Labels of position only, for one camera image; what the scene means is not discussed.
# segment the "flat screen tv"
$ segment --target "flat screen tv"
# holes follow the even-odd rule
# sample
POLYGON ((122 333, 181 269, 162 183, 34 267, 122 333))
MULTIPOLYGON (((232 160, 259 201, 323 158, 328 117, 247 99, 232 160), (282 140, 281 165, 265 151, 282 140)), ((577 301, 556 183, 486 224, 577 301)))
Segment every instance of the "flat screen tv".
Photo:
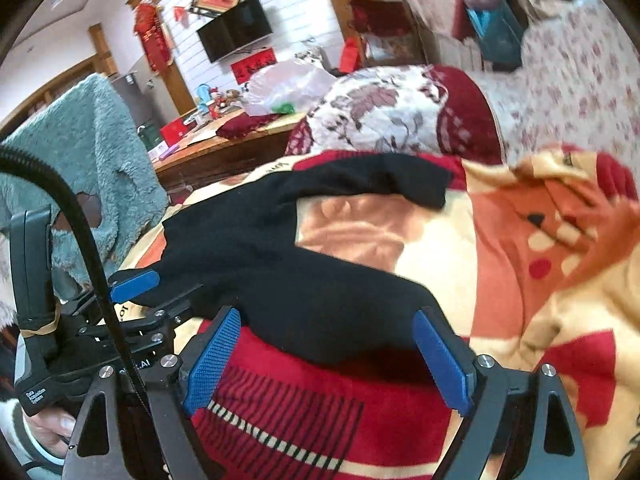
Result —
POLYGON ((260 0, 245 0, 198 30, 212 63, 270 34, 273 31, 260 0))

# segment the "wooden table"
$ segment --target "wooden table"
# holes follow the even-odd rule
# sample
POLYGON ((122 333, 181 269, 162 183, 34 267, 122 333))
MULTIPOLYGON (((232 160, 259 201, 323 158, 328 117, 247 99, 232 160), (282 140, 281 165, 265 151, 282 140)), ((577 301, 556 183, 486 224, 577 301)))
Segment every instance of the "wooden table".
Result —
POLYGON ((197 189, 271 162, 284 154, 290 132, 304 117, 304 114, 281 117, 242 139, 213 137, 188 145, 196 136, 217 130, 241 113, 242 110, 232 112, 188 134, 180 141, 178 152, 156 162, 154 169, 162 187, 171 190, 185 184, 197 189))

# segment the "bolt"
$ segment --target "bolt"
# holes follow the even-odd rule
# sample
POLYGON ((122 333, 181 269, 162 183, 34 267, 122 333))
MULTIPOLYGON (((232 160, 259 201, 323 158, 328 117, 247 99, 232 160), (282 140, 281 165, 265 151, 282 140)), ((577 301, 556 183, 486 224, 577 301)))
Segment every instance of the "bolt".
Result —
POLYGON ((101 379, 106 379, 107 377, 111 377, 113 375, 113 372, 113 366, 106 365, 100 368, 98 375, 101 379))
POLYGON ((545 374, 547 377, 554 377, 556 374, 556 369, 553 368, 552 365, 544 364, 542 365, 542 373, 545 374))
POLYGON ((160 359, 160 365, 162 366, 162 368, 173 368, 178 362, 178 357, 173 355, 173 354, 169 354, 169 355, 165 355, 162 359, 160 359))
POLYGON ((495 365, 495 359, 490 355, 479 355, 478 364, 482 368, 493 368, 495 365))

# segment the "fluffy teal fabric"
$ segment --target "fluffy teal fabric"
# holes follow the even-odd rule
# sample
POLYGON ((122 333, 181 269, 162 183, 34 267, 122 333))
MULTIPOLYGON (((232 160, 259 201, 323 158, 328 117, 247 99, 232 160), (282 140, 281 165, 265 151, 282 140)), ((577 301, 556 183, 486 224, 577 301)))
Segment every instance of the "fluffy teal fabric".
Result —
MULTIPOLYGON (((54 167, 75 193, 98 195, 102 222, 93 229, 107 276, 146 229, 158 224, 168 198, 154 173, 129 110, 104 76, 94 74, 28 121, 4 144, 54 167)), ((0 174, 0 225, 25 210, 58 206, 32 184, 0 174)), ((74 236, 54 231, 52 263, 78 283, 88 281, 74 236)))

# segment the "red polka dot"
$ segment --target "red polka dot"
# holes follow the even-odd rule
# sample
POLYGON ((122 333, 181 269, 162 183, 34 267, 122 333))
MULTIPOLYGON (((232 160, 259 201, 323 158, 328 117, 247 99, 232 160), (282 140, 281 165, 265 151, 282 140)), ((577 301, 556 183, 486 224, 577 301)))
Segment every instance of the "red polka dot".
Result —
POLYGON ((541 280, 551 271, 551 260, 539 258, 529 264, 529 274, 534 280, 541 280))

